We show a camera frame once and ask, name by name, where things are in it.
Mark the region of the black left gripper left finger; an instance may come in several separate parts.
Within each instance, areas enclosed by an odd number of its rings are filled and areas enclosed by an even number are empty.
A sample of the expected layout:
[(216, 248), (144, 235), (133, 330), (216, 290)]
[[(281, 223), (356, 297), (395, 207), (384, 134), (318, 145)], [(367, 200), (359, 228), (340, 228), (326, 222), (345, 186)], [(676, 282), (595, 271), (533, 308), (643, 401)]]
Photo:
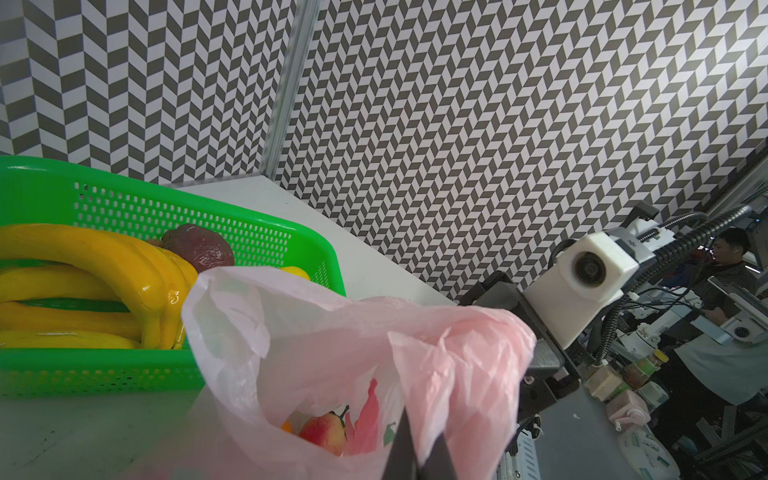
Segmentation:
[(410, 422), (403, 410), (397, 432), (382, 475), (382, 480), (417, 480), (418, 462), (415, 455)]

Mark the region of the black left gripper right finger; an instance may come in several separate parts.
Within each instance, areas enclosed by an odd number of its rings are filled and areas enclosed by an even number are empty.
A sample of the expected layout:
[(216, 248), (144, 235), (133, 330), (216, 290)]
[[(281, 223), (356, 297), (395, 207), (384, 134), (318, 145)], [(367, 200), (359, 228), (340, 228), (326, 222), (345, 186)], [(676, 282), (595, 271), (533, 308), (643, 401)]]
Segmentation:
[(422, 466), (422, 478), (424, 480), (458, 479), (444, 433), (436, 439), (429, 457)]

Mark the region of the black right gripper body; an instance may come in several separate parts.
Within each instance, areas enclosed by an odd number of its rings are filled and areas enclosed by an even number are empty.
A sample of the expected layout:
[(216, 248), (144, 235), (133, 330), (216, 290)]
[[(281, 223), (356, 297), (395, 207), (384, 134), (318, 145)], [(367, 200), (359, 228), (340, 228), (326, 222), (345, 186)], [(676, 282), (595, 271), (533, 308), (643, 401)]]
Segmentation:
[(475, 283), (458, 303), (507, 310), (534, 332), (534, 356), (521, 381), (519, 420), (540, 414), (579, 388), (581, 379), (573, 361), (507, 273), (497, 270)]

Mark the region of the pink plastic bag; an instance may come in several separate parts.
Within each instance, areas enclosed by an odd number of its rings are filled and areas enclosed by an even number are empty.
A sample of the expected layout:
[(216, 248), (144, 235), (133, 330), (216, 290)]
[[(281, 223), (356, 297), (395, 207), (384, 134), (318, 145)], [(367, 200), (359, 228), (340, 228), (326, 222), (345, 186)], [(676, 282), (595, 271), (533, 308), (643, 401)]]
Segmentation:
[[(182, 319), (205, 386), (129, 479), (378, 479), (403, 410), (419, 464), (444, 433), (457, 476), (488, 479), (515, 432), (536, 344), (506, 310), (353, 301), (270, 267), (202, 273)], [(376, 450), (335, 456), (298, 436), (331, 411), (355, 422), (372, 379)]]

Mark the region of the yellow fake lemon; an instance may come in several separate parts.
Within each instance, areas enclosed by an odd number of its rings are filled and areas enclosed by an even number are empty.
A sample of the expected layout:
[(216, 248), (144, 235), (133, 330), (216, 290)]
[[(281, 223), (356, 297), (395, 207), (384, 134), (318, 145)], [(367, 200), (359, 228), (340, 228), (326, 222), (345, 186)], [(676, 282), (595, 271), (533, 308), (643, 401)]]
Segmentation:
[(311, 280), (310, 275), (306, 271), (304, 271), (302, 268), (299, 268), (299, 267), (285, 266), (285, 267), (281, 267), (280, 270), (305, 280)]

